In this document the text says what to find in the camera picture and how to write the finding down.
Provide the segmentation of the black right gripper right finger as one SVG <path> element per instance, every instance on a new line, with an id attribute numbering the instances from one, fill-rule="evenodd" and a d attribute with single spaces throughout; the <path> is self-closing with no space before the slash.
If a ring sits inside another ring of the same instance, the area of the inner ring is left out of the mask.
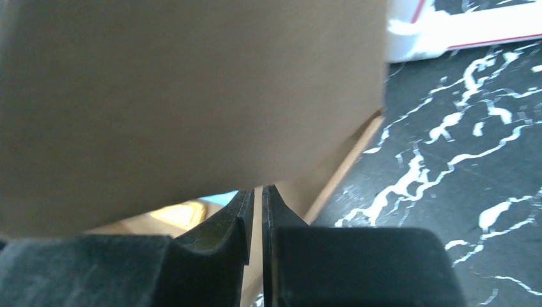
<path id="1" fill-rule="evenodd" d="M 465 306 L 444 245 L 420 228 L 310 226 L 262 194 L 265 306 Z"/>

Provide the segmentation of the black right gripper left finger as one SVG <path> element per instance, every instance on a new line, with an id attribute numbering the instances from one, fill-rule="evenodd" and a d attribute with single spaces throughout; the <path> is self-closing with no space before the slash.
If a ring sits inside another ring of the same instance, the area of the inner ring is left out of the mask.
<path id="1" fill-rule="evenodd" d="M 82 235 L 1 247 L 2 306 L 238 306 L 254 193 L 179 237 Z"/>

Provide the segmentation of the yellow pink marker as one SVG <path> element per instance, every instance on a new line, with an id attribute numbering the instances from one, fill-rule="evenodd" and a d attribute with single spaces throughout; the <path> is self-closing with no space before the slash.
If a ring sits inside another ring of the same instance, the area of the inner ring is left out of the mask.
<path id="1" fill-rule="evenodd" d="M 201 201 L 192 200 L 154 210 L 149 215 L 160 222 L 190 230 L 206 219 L 207 207 Z"/>

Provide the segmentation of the light blue tube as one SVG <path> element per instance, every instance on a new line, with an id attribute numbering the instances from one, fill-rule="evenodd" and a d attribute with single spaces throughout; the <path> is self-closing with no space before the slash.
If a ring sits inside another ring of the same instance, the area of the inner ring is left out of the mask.
<path id="1" fill-rule="evenodd" d="M 222 194 L 202 196 L 199 198 L 199 200 L 207 201 L 209 203 L 213 203 L 223 207 L 226 206 L 236 196 L 237 193 L 238 191 L 234 190 Z"/>

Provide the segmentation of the brown cardboard box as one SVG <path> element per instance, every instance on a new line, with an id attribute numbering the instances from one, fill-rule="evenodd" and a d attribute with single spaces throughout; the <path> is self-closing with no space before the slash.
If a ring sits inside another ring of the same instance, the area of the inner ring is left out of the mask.
<path id="1" fill-rule="evenodd" d="M 387 1 L 2 1 L 1 247 L 328 170 Z"/>

